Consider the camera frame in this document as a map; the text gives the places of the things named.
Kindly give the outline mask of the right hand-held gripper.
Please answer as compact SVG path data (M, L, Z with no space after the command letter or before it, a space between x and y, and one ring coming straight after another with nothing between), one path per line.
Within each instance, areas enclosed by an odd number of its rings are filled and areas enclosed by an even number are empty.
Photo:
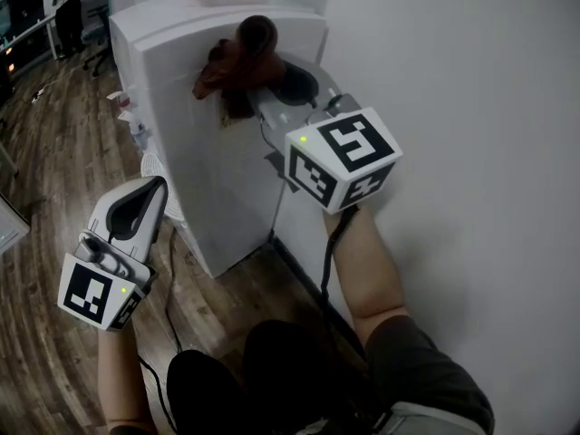
M380 191L402 150L377 111L363 108L314 63L284 65L279 84L251 92L284 178L329 214Z

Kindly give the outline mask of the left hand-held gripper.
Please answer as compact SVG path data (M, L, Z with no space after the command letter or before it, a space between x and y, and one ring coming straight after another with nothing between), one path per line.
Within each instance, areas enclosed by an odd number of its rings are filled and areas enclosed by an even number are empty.
M147 258L168 196L160 176L132 179L101 196L74 252L64 257L61 309L104 331L124 328L157 278Z

